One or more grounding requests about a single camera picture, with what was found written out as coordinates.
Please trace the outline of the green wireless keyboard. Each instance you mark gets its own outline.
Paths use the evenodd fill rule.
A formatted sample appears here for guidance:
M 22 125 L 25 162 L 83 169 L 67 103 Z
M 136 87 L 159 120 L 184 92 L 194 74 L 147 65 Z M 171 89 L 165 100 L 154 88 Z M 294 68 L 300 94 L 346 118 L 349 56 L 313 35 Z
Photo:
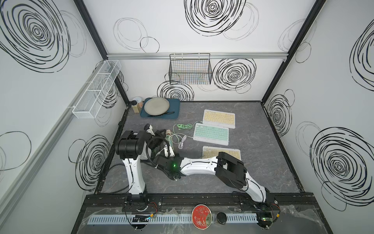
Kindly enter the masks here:
M 229 129 L 197 123 L 195 125 L 193 140 L 228 146 Z

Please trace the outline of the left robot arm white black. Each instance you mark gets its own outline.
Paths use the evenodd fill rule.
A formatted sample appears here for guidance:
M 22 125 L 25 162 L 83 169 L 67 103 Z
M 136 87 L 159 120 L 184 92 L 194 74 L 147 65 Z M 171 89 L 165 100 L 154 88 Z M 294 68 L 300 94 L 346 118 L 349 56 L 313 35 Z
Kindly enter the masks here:
M 126 130 L 115 144 L 115 152 L 125 165 L 129 194 L 132 196 L 144 196 L 146 194 L 146 183 L 141 170 L 141 155 L 146 154 L 152 158 L 156 150 L 162 150 L 165 142 L 154 137 L 161 137 L 161 132 L 153 131 L 152 125 L 147 123 L 144 130 L 135 132 Z

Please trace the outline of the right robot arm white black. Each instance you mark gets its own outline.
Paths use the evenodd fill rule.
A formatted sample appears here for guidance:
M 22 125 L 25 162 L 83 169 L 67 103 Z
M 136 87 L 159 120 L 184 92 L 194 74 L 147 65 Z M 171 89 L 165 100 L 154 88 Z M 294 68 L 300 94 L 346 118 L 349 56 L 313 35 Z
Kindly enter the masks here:
M 191 159 L 178 154 L 172 156 L 168 141 L 160 136 L 152 136 L 145 142 L 148 161 L 171 180 L 190 175 L 214 175 L 228 187 L 248 194 L 254 202 L 272 202 L 269 191 L 249 174 L 244 163 L 226 152 L 219 152 L 212 158 Z

